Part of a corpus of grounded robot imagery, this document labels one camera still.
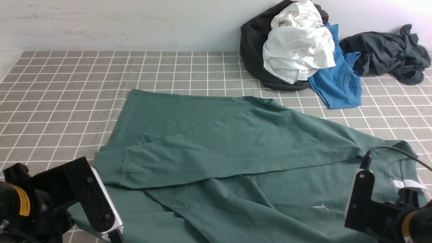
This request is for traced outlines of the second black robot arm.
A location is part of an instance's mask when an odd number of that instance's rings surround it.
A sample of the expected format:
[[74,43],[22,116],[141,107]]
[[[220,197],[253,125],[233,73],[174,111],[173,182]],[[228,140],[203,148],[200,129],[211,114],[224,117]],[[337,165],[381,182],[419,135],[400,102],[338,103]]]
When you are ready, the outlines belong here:
[[372,200],[375,176],[357,169],[345,210],[345,228],[370,235],[380,243],[430,243],[432,240],[431,202],[419,205],[413,188],[398,190],[395,203]]

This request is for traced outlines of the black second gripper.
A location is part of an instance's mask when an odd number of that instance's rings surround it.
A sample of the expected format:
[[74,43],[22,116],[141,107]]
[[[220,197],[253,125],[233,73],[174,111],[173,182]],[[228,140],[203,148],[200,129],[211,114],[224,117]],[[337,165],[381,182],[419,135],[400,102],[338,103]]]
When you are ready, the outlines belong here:
[[368,170],[357,174],[345,228],[370,235],[380,243],[429,242],[429,205],[419,205],[419,193],[398,190],[395,203],[372,200],[375,176]]

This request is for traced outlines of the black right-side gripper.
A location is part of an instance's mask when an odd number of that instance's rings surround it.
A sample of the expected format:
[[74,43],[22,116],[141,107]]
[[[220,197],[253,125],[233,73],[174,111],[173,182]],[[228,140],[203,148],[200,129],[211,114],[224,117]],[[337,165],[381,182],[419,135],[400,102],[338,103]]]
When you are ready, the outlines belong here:
[[68,211],[75,204],[93,230],[103,231],[108,207],[91,168],[80,157],[34,176],[21,163],[4,169],[3,242],[62,243],[75,224]]

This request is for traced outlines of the black robot arm with PIPER label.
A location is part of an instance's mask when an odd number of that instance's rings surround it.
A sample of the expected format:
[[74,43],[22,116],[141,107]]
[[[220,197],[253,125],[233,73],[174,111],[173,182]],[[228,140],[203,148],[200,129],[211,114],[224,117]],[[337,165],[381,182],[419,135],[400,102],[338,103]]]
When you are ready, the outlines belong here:
[[16,163],[3,170],[1,239],[17,243],[62,243],[74,225],[69,208],[80,204],[99,237],[123,243],[123,222],[97,171],[86,157],[29,175]]

